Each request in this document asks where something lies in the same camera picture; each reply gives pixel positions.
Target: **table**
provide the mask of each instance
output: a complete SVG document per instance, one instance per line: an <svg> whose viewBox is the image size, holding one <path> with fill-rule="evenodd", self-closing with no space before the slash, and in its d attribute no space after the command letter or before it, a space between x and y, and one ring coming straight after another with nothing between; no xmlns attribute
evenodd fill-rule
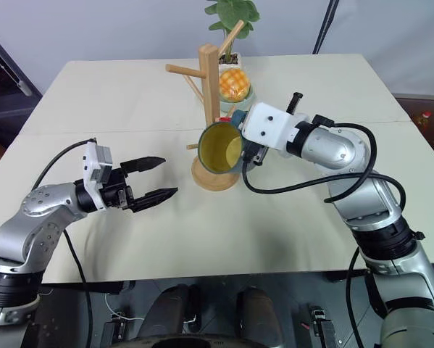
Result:
<svg viewBox="0 0 434 348"><path fill-rule="evenodd" d="M148 155L167 159L150 172L128 177L135 196L161 187L177 186L179 191L138 214L96 212L69 226L88 281L347 268L356 244L334 207L322 203L326 186L264 196L250 192L242 181L223 192L205 191L193 182L190 166L196 153L185 150L185 145L195 142L204 127L202 106L180 76L160 75L162 89L171 96L161 104L148 86L141 88L131 77L135 71L146 74L148 66L159 73L165 62L196 63L192 59L69 63L0 161L0 225L17 211L33 181L60 149L97 136L99 144L110 146L114 166ZM336 69L326 74L328 62ZM414 230L425 232L423 243L434 262L434 153L367 63L357 55L325 55L245 58L244 64L259 100L284 107L293 91L301 91L299 111L367 124L377 138L375 167L406 188L404 216ZM265 66L260 72L264 85L255 70L259 65ZM341 80L347 67L350 71ZM277 70L298 72L296 85L285 75L277 78ZM102 71L104 79L97 76ZM122 81L134 84L135 93L128 94ZM324 85L331 88L334 81L337 88L327 94ZM114 94L106 101L108 91ZM310 99L317 102L316 108ZM114 121L110 117L116 109L121 112ZM58 118L61 115L66 115L64 122ZM83 149L76 149L63 157L43 183L81 178L82 156ZM311 163L295 157L285 160L273 151L263 167L249 173L251 182L261 188L318 176ZM79 281L64 239L43 281Z"/></svg>

